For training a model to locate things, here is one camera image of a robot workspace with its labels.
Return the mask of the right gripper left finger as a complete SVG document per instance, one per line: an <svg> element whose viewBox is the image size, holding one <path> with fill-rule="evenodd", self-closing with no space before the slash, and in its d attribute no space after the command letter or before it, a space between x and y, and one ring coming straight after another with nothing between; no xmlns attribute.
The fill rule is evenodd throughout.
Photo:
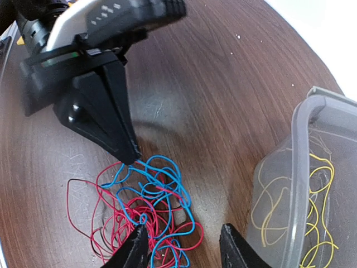
<svg viewBox="0 0 357 268"><path fill-rule="evenodd" d="M148 232L139 224L125 240L124 244L102 268L144 268L148 266Z"/></svg>

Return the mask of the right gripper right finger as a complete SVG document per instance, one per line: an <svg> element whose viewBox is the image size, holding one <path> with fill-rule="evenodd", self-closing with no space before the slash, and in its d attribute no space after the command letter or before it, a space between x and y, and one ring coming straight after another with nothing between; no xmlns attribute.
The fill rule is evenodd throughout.
<svg viewBox="0 0 357 268"><path fill-rule="evenodd" d="M224 268L271 268L231 223L222 225L219 245Z"/></svg>

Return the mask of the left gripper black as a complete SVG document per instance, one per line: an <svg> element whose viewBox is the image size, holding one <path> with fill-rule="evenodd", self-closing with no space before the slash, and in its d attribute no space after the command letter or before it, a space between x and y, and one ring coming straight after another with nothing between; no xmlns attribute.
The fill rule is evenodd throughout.
<svg viewBox="0 0 357 268"><path fill-rule="evenodd" d="M54 104L62 125L94 142L124 164L141 157L129 108L126 70L120 61L147 30L127 31L91 47L77 34L70 45L20 63L25 116ZM94 72L102 67L100 74Z"/></svg>

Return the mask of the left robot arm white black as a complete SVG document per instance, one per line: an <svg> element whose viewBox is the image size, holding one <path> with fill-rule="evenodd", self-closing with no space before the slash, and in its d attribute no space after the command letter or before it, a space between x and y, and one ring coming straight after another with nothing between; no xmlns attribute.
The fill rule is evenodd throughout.
<svg viewBox="0 0 357 268"><path fill-rule="evenodd" d="M147 36L128 31L108 40L111 49L86 45L82 33L61 48L45 51L55 20L68 8L47 1L42 18L21 13L16 23L30 56L21 62L22 106L26 116L52 106L60 123L99 145L126 165L141 156L129 109L126 70L128 49Z"/></svg>

